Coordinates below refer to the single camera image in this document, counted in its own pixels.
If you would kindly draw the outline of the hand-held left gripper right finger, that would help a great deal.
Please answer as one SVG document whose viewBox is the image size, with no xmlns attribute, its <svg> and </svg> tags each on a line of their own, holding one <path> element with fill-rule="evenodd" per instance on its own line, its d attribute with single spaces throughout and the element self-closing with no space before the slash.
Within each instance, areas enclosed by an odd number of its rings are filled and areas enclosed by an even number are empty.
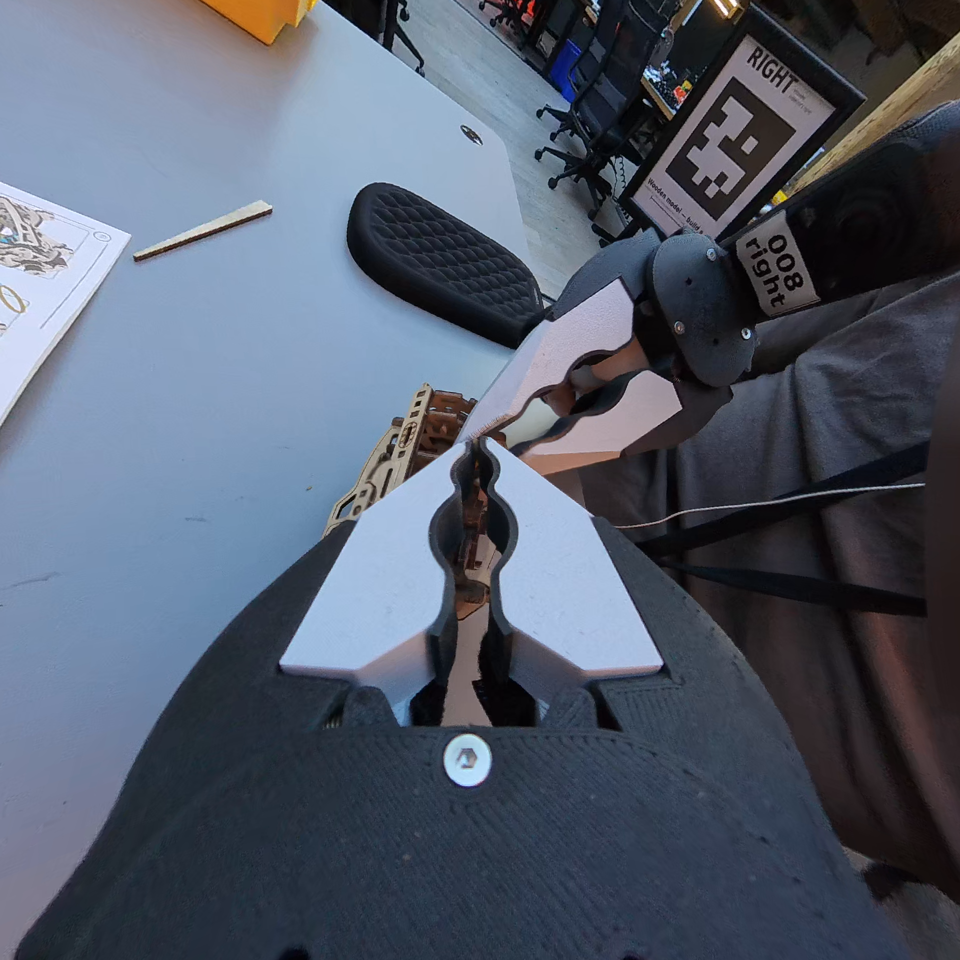
<svg viewBox="0 0 960 960">
<path fill-rule="evenodd" d="M 593 517 L 500 444 L 477 442 L 489 581 L 477 697 L 493 724 L 536 724 L 561 690 L 664 661 Z"/>
</svg>

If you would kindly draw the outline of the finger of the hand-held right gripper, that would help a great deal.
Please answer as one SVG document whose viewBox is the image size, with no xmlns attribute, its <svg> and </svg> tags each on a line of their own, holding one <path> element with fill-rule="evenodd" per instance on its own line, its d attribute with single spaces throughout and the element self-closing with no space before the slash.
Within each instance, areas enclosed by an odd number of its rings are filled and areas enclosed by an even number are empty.
<svg viewBox="0 0 960 960">
<path fill-rule="evenodd" d="M 473 443 L 497 432 L 583 361 L 620 351 L 633 338 L 633 314 L 626 286 L 615 279 L 561 317 L 541 322 L 476 403 L 458 442 Z"/>
<path fill-rule="evenodd" d="M 634 442 L 678 414 L 674 384 L 651 369 L 624 373 L 582 397 L 539 438 L 511 449 L 541 475 L 617 459 Z"/>
</svg>

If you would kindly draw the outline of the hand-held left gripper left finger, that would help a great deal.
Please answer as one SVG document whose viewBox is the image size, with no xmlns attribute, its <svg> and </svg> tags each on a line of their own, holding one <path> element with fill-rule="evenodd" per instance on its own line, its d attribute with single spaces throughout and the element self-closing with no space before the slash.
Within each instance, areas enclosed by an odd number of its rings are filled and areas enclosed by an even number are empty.
<svg viewBox="0 0 960 960">
<path fill-rule="evenodd" d="M 295 675 L 381 690 L 402 726 L 456 649 L 455 576 L 470 445 L 446 453 L 364 511 L 282 655 Z"/>
</svg>

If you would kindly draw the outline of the wooden mechanical model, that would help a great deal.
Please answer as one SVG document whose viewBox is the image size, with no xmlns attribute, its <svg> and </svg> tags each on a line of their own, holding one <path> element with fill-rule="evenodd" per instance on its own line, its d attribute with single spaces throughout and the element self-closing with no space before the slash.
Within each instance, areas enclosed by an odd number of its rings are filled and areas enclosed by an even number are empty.
<svg viewBox="0 0 960 960">
<path fill-rule="evenodd" d="M 446 453 L 457 440 L 476 400 L 424 383 L 407 414 L 395 417 L 371 451 L 353 487 L 330 511 L 325 536 L 347 521 L 357 521 L 391 491 Z M 488 535 L 487 497 L 475 479 L 463 506 L 464 535 L 453 561 L 456 613 L 464 621 L 489 602 L 497 549 Z"/>
</svg>

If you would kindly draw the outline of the thin wooden stick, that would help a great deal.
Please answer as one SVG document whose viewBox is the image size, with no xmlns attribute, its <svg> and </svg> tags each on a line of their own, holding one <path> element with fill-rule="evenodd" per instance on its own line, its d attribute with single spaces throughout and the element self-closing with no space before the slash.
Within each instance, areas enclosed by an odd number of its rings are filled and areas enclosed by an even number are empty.
<svg viewBox="0 0 960 960">
<path fill-rule="evenodd" d="M 256 200 L 213 220 L 191 227 L 171 238 L 144 247 L 133 254 L 133 260 L 140 262 L 169 253 L 201 239 L 221 234 L 237 226 L 269 216 L 272 212 L 273 206 L 270 203 L 262 199 Z"/>
</svg>

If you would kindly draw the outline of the person's right hand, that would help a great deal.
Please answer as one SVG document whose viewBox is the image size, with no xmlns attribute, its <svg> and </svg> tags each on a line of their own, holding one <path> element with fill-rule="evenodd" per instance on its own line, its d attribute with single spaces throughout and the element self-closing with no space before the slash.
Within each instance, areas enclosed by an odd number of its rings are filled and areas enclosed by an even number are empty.
<svg viewBox="0 0 960 960">
<path fill-rule="evenodd" d="M 618 352 L 606 358 L 589 358 L 570 371 L 563 382 L 546 394 L 544 401 L 559 416 L 570 414 L 575 402 L 600 389 L 615 378 L 651 368 L 650 361 L 636 337 Z"/>
</svg>

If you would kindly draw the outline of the black quilted wrist rest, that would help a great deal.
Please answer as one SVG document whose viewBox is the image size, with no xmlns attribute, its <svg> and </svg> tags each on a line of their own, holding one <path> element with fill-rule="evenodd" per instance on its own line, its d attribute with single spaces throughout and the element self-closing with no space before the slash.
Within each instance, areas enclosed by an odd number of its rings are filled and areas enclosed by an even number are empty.
<svg viewBox="0 0 960 960">
<path fill-rule="evenodd" d="M 371 183 L 356 195 L 346 244 L 391 294 L 509 349 L 551 314 L 520 258 L 400 186 Z"/>
</svg>

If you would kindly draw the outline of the framed marker sign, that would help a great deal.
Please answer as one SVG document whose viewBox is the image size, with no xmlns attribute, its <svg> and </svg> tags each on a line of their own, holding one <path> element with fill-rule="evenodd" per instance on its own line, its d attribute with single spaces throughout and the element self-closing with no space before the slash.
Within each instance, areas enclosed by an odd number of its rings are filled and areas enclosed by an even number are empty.
<svg viewBox="0 0 960 960">
<path fill-rule="evenodd" d="M 864 101 L 751 4 L 619 198 L 630 231 L 736 233 Z"/>
</svg>

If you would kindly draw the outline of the black office chair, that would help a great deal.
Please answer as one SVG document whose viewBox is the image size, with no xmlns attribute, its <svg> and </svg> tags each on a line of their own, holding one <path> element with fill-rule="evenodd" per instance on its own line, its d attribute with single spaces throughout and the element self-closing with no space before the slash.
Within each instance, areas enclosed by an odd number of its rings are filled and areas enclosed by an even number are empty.
<svg viewBox="0 0 960 960">
<path fill-rule="evenodd" d="M 403 29 L 403 24 L 410 19 L 408 1 L 380 1 L 379 5 L 378 42 L 388 51 L 392 51 L 395 40 L 399 40 L 415 58 L 415 72 L 426 77 L 425 59 Z"/>
<path fill-rule="evenodd" d="M 604 2 L 590 42 L 571 68 L 575 98 L 569 110 L 562 113 L 545 106 L 536 113 L 538 117 L 548 113 L 559 120 L 551 140 L 562 132 L 582 140 L 582 157 L 543 146 L 534 152 L 534 159 L 540 161 L 548 153 L 563 160 L 563 171 L 548 179 L 550 189 L 569 177 L 586 182 L 592 201 L 587 213 L 590 220 L 613 194 L 613 186 L 601 172 L 614 155 L 622 152 L 638 123 L 632 105 L 642 102 L 643 72 L 667 22 L 668 15 L 651 2 Z"/>
</svg>

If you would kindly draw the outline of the person's grey clothing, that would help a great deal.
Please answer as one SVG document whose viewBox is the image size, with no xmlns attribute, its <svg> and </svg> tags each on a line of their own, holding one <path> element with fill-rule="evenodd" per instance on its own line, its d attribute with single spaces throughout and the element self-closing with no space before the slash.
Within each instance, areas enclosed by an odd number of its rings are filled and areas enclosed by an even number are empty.
<svg viewBox="0 0 960 960">
<path fill-rule="evenodd" d="M 763 324 L 733 398 L 675 451 L 581 471 L 612 524 L 793 494 L 930 438 L 958 324 L 941 271 Z M 862 494 L 679 556 L 920 596 L 925 494 Z M 928 621 L 683 579 L 741 649 L 841 841 L 958 900 L 958 691 L 935 688 Z"/>
</svg>

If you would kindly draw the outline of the wooden beam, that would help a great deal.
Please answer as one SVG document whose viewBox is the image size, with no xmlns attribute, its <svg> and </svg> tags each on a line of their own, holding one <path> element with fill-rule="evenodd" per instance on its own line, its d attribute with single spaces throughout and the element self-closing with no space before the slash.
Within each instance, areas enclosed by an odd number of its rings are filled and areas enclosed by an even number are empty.
<svg viewBox="0 0 960 960">
<path fill-rule="evenodd" d="M 788 196 L 832 173 L 898 126 L 959 97 L 959 34 L 949 40 L 826 155 L 805 170 Z"/>
</svg>

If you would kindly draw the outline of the instruction booklet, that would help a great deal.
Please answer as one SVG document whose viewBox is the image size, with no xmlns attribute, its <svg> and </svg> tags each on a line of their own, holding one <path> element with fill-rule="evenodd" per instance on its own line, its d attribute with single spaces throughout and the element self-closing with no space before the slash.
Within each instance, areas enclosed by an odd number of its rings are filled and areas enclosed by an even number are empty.
<svg viewBox="0 0 960 960">
<path fill-rule="evenodd" d="M 1 184 L 1 421 L 129 241 L 116 227 Z"/>
</svg>

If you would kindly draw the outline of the yellow storage bin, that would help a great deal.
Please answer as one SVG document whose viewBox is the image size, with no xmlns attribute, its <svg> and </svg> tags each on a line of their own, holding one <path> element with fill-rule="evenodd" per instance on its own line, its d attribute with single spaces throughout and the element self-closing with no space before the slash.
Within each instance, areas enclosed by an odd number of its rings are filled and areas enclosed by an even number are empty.
<svg viewBox="0 0 960 960">
<path fill-rule="evenodd" d="M 205 0 L 202 3 L 259 42 L 271 45 L 284 27 L 297 28 L 317 1 Z"/>
</svg>

